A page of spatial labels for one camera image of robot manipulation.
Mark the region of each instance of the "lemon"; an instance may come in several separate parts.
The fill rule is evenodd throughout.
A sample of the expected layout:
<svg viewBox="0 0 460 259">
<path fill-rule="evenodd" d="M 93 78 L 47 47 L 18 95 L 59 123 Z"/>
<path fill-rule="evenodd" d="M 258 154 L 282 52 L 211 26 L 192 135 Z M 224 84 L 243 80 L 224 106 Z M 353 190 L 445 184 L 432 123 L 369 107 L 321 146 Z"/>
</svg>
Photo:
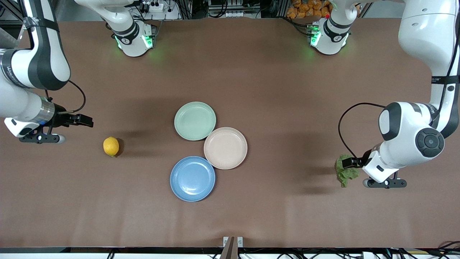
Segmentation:
<svg viewBox="0 0 460 259">
<path fill-rule="evenodd" d="M 104 152 L 111 156 L 114 157 L 118 153 L 118 149 L 120 148 L 120 145 L 118 144 L 118 140 L 114 137 L 108 137 L 104 140 Z"/>
</svg>

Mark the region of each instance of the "blue plate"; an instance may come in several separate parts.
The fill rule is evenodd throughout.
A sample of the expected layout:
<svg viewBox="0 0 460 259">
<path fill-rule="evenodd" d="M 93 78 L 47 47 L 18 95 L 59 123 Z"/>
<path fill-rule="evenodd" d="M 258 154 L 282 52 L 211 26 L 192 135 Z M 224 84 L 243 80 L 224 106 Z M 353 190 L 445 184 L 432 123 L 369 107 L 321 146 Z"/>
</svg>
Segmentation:
<svg viewBox="0 0 460 259">
<path fill-rule="evenodd" d="M 216 173 L 213 166 L 202 157 L 186 157 L 172 170 L 171 188 L 181 200 L 190 202 L 202 200 L 214 188 Z"/>
</svg>

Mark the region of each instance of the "plate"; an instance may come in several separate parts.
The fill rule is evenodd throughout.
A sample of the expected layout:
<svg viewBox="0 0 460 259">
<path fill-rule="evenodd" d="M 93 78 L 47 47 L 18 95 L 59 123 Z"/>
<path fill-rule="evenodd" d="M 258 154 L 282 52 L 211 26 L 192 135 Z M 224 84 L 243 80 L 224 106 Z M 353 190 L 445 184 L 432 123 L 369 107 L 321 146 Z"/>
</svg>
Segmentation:
<svg viewBox="0 0 460 259">
<path fill-rule="evenodd" d="M 190 102 L 182 106 L 174 118 L 177 133 L 186 140 L 202 140 L 216 126 L 216 113 L 202 102 Z"/>
<path fill-rule="evenodd" d="M 199 201 L 208 196 L 214 188 L 216 173 L 204 158 L 191 156 L 180 160 L 171 172 L 171 188 L 179 199 Z"/>
<path fill-rule="evenodd" d="M 232 169 L 246 158 L 247 142 L 234 128 L 223 127 L 211 132 L 204 142 L 204 155 L 216 168 Z"/>
</svg>

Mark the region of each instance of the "robotic arm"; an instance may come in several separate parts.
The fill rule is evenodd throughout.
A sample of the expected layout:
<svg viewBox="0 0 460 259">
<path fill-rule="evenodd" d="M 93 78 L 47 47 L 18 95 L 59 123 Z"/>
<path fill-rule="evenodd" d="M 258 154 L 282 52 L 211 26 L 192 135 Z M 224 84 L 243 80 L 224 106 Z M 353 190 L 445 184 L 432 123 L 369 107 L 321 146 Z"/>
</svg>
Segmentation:
<svg viewBox="0 0 460 259">
<path fill-rule="evenodd" d="M 357 16 L 354 0 L 335 0 L 329 19 L 316 23 L 311 45 L 324 54 L 335 54 L 345 44 Z M 362 158 L 343 161 L 346 167 L 362 167 L 371 177 L 366 187 L 405 187 L 405 181 L 389 177 L 401 168 L 437 157 L 459 123 L 459 46 L 456 33 L 458 0 L 405 0 L 399 28 L 399 44 L 431 70 L 429 103 L 393 102 L 379 116 L 384 141 Z"/>
<path fill-rule="evenodd" d="M 0 49 L 0 117 L 22 142 L 62 143 L 65 137 L 51 134 L 59 126 L 93 126 L 92 119 L 72 115 L 31 88 L 59 90 L 70 78 L 70 67 L 61 46 L 59 28 L 49 0 L 22 0 L 24 25 L 30 49 Z M 47 134 L 43 127 L 49 127 Z"/>
<path fill-rule="evenodd" d="M 138 57 L 153 48 L 156 27 L 143 21 L 134 21 L 128 9 L 134 0 L 75 0 L 97 12 L 110 26 L 120 48 L 130 57 Z"/>
</svg>

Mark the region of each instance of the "brown tabletop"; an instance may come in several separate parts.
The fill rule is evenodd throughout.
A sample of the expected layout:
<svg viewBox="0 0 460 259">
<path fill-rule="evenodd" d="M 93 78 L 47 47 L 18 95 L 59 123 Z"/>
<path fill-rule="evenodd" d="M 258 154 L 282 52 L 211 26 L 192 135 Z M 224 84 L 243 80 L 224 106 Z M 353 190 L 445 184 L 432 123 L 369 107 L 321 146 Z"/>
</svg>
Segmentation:
<svg viewBox="0 0 460 259">
<path fill-rule="evenodd" d="M 61 23 L 72 80 L 94 128 L 57 128 L 63 145 L 20 143 L 2 124 L 0 245 L 212 247 L 226 235 L 248 247 L 437 247 L 460 239 L 459 133 L 426 164 L 400 171 L 403 189 L 368 189 L 364 172 L 341 188 L 337 133 L 358 102 L 428 102 L 430 71 L 397 42 L 399 19 L 361 19 L 347 46 L 323 56 L 280 19 L 164 22 L 156 49 L 130 58 L 102 22 Z M 54 102 L 78 107 L 70 84 Z M 173 118 L 202 101 L 217 127 L 240 130 L 249 153 L 216 170 L 203 201 L 169 184 L 180 159 L 203 156 Z M 357 153 L 382 141 L 380 109 L 358 107 L 343 135 Z M 107 156 L 108 136 L 124 153 Z"/>
</svg>

